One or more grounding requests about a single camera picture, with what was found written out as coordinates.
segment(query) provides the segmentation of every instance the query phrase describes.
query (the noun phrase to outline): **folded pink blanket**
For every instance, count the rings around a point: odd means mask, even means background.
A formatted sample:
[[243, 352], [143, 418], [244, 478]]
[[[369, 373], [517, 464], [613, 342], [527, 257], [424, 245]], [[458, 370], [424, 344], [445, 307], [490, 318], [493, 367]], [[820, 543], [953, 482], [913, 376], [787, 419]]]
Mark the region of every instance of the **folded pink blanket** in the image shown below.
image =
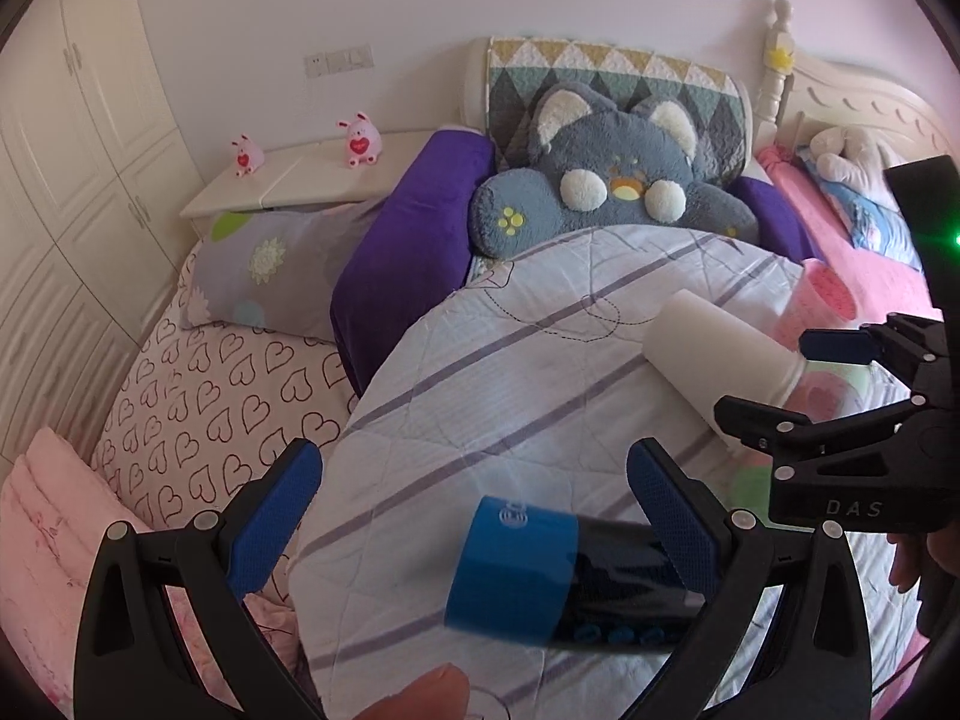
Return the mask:
[[[0, 491], [0, 626], [37, 684], [68, 717], [86, 584], [104, 530], [118, 519], [138, 533], [150, 532], [49, 428], [37, 433]], [[235, 707], [186, 593], [174, 587], [169, 594], [203, 684]], [[294, 613], [257, 595], [248, 595], [245, 603], [277, 656], [293, 668]]]
[[793, 155], [782, 146], [768, 146], [757, 154], [757, 162], [793, 206], [827, 257], [827, 264], [856, 297], [860, 321], [886, 322], [887, 314], [894, 311], [939, 319], [923, 274], [873, 251], [853, 248], [850, 233], [827, 198], [792, 160]]

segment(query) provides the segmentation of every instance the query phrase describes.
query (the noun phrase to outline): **cat plush ear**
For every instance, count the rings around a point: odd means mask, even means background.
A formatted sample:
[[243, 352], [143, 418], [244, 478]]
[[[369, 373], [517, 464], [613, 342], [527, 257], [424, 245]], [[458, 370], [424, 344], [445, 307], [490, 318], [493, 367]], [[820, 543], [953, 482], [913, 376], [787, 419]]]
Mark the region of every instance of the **cat plush ear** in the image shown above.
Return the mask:
[[638, 104], [631, 113], [650, 119], [671, 138], [680, 144], [683, 153], [691, 162], [697, 155], [697, 130], [693, 119], [683, 105], [670, 98], [647, 98]]
[[550, 143], [560, 129], [603, 110], [616, 110], [616, 104], [587, 84], [570, 81], [552, 87], [536, 107], [530, 128], [531, 163], [550, 151]]

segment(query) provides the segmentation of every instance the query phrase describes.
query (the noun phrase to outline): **gray cat plush toy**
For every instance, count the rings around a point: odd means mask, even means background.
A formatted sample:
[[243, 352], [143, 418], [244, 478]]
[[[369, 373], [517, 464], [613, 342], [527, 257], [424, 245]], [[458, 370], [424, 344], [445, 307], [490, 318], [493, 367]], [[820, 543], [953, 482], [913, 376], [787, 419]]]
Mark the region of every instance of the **gray cat plush toy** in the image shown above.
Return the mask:
[[469, 207], [469, 234], [507, 260], [583, 227], [661, 224], [755, 244], [757, 218], [732, 194], [696, 180], [697, 133], [677, 100], [647, 98], [629, 113], [582, 83], [539, 102], [530, 164], [487, 180]]

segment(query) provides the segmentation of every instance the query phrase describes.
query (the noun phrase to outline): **wall socket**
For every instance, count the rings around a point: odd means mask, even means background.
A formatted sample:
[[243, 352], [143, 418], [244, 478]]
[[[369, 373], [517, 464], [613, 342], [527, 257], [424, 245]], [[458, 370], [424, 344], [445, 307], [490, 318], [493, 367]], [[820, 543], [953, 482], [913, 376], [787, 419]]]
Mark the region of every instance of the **wall socket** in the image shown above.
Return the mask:
[[363, 70], [373, 67], [373, 51], [369, 43], [352, 49], [339, 49], [334, 52], [315, 53], [304, 57], [306, 76], [318, 79], [334, 73], [349, 73], [351, 70]]

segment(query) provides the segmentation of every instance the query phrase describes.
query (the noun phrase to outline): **human hand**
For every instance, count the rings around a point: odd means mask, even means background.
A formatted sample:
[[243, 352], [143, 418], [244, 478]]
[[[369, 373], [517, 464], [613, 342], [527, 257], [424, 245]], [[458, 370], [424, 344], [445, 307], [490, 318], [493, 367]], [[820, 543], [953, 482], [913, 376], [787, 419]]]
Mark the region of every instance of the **human hand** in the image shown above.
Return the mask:
[[469, 699], [467, 675], [456, 666], [445, 664], [397, 695], [364, 709], [356, 720], [464, 720]]
[[[901, 593], [907, 592], [920, 579], [923, 536], [918, 533], [890, 533], [887, 541], [896, 544], [890, 584], [894, 584]], [[929, 533], [926, 550], [944, 571], [960, 577], [960, 521], [950, 523], [937, 533]]]

